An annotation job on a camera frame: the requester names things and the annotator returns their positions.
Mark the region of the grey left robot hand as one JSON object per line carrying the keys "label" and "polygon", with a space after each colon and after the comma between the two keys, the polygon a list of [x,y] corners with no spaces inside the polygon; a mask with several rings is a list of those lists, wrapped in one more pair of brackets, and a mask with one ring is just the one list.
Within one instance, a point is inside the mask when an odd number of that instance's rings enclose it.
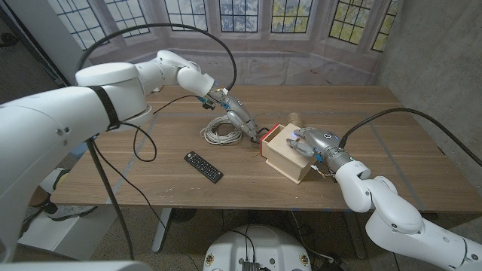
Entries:
{"label": "grey left robot hand", "polygon": [[258,141],[258,125],[237,97],[230,94],[227,89],[211,90],[207,97],[226,109],[228,120],[236,128],[240,128],[252,141]]}

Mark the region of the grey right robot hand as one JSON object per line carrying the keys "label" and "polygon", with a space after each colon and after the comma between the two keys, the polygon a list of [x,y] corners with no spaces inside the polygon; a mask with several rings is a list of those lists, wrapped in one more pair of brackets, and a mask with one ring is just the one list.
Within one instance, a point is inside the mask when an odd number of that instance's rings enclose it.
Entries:
{"label": "grey right robot hand", "polygon": [[326,130],[313,127],[296,129],[293,132],[296,139],[286,139],[290,148],[294,148],[305,157],[316,157],[333,172],[354,159],[339,147],[340,139],[337,135]]}

